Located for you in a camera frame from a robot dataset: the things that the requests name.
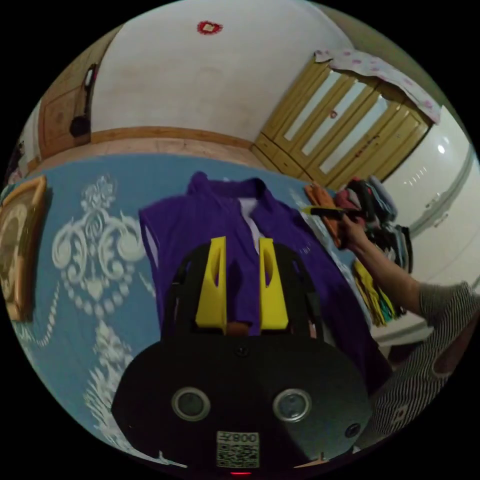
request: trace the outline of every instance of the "door handle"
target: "door handle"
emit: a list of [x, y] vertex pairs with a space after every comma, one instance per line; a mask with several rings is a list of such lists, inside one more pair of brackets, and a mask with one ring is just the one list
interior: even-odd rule
[[425, 208], [428, 210], [432, 208], [434, 204], [436, 204], [440, 198], [442, 197], [443, 193], [437, 193], [426, 205]]
[[449, 216], [449, 213], [446, 211], [438, 220], [435, 220], [433, 226], [437, 228], [440, 224], [442, 224]]

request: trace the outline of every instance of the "blue bedspread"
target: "blue bedspread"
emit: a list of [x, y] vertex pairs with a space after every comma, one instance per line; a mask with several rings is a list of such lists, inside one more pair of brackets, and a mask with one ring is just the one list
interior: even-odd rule
[[[287, 205], [300, 208], [308, 202], [304, 182], [204, 158], [108, 155], [48, 170], [53, 196], [39, 246], [33, 322], [13, 325], [58, 403], [97, 438], [142, 458], [110, 413], [125, 367], [160, 338], [137, 212], [183, 194], [196, 171], [215, 180], [259, 177]], [[309, 221], [355, 289], [353, 255], [333, 246], [319, 219]], [[155, 461], [183, 466], [161, 453]]]

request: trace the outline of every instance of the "qr code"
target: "qr code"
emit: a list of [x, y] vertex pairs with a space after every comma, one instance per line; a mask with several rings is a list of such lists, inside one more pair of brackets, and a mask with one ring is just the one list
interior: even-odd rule
[[260, 445], [257, 433], [217, 433], [217, 467], [255, 469], [259, 467], [259, 460]]

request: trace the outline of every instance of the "wooden baseboard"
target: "wooden baseboard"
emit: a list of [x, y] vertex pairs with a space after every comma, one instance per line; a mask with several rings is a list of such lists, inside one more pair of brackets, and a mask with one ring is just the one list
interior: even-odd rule
[[222, 133], [215, 133], [213, 131], [177, 128], [173, 126], [134, 126], [112, 128], [111, 130], [94, 131], [91, 133], [91, 142], [93, 144], [111, 142], [112, 140], [148, 138], [200, 140], [202, 142], [212, 142], [214, 144], [228, 145], [242, 149], [249, 149], [253, 143], [243, 138], [223, 135]]

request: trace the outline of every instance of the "purple vest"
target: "purple vest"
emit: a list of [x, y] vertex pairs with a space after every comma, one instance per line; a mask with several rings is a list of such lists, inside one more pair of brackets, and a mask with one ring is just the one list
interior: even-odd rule
[[260, 261], [239, 198], [257, 200], [250, 217], [265, 237], [300, 254], [336, 346], [360, 370], [368, 390], [378, 388], [391, 369], [370, 334], [351, 287], [300, 213], [275, 200], [258, 178], [213, 181], [197, 172], [186, 195], [163, 199], [139, 212], [160, 324], [165, 295], [184, 257], [210, 239], [226, 236], [228, 321], [250, 323], [250, 335], [260, 333]]

